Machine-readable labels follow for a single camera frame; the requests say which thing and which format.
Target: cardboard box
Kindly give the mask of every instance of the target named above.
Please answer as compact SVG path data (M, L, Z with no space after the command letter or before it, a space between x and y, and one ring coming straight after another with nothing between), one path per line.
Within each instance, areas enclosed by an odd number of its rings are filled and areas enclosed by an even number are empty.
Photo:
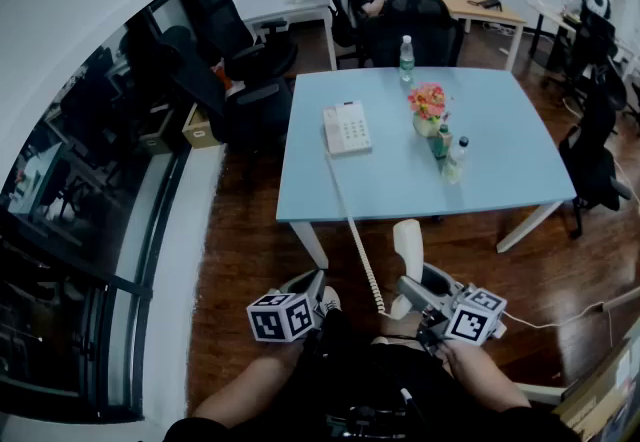
M194 149L220 145L220 142L213 137L211 132L209 117L195 102L187 116L187 121L184 123L182 134Z

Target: light blue table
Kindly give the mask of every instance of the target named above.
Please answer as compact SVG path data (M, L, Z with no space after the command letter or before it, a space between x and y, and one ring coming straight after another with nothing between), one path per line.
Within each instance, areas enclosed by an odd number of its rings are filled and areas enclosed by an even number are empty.
M291 224L318 267L326 268L328 260L311 222L345 219L325 160L326 106L360 100L369 126L370 152L333 158L355 219L540 205L497 245L504 252L576 196L551 136L510 72L418 68L415 79L442 85L454 137L469 138L463 175L455 185L441 177L428 142L413 128L397 69L298 76L276 218Z

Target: forearm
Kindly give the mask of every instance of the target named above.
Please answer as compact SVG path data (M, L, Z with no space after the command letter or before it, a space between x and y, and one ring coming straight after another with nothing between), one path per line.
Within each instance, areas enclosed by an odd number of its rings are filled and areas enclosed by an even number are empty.
M193 416L232 428L264 412L293 374L302 343L292 344L287 351L291 354L287 358L266 354L254 360L240 376L207 398Z
M367 3L366 5L364 5L362 9L369 17L375 17L376 15L380 15L380 12L382 12L385 1L386 0L373 0L372 3Z
M452 341L446 346L453 375L478 403L496 412L531 406L517 385L498 369L483 349Z

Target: chair armrest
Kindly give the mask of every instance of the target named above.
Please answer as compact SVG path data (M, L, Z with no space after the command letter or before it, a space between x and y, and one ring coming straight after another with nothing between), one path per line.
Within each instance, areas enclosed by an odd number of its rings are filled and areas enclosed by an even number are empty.
M287 21L284 19L277 19L274 21L263 22L260 26L263 30L270 30L270 32L276 31L276 28L284 28L287 25Z
M232 61L241 60L243 58L246 58L247 56L251 56L253 54L257 54L260 51L262 51L263 49L264 49L264 44L256 44L255 46L247 47L246 49L243 49L239 53L234 54L231 57L231 60Z
M257 87L249 87L244 90L240 90L237 94L232 95L229 100L232 100L232 102L238 106L243 106L257 101L262 101L277 94L279 91L280 85L278 84L278 81L272 80L262 83Z
M610 177L610 179L611 187L616 191L616 193L625 200L631 200L631 190L613 177Z

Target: table leg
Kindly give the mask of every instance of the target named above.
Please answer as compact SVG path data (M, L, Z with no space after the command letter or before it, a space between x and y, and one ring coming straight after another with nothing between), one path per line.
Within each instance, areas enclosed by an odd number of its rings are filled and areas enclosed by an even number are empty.
M316 266L321 270L329 268L329 259L327 259L318 236L313 230L311 223L309 222L291 222L289 223L293 231L297 234L298 238L309 252L309 255L316 263Z
M331 24L333 18L331 17L331 10L327 8L324 13L324 34L327 39L327 49L329 50L329 62L331 63L331 70L338 70L338 64L336 62L336 48L333 45L333 33L331 31Z
M509 250L509 248L529 234L529 232L540 225L551 213L558 209L560 204L562 204L562 202L552 202L551 204L544 204L538 207L538 209L531 213L525 221L518 225L506 238L498 243L496 246L498 253L501 254L502 252Z
M542 32L542 21L544 21L544 15L538 16L538 25L536 26L536 32L533 34L533 40L531 41L531 48L529 49L529 56L536 54L538 50L538 42L540 41L540 33Z
M633 72L633 69L636 66L637 56L634 54L630 59L627 66L624 68L624 72L622 73L622 81L625 81L629 75Z
M516 61L516 56L518 55L518 48L520 47L520 39L522 38L522 30L524 29L524 24L516 24L516 32L513 35L513 40L511 41L511 48L509 49L509 56L507 57L507 64L504 67L504 70L511 71L513 69L513 64Z

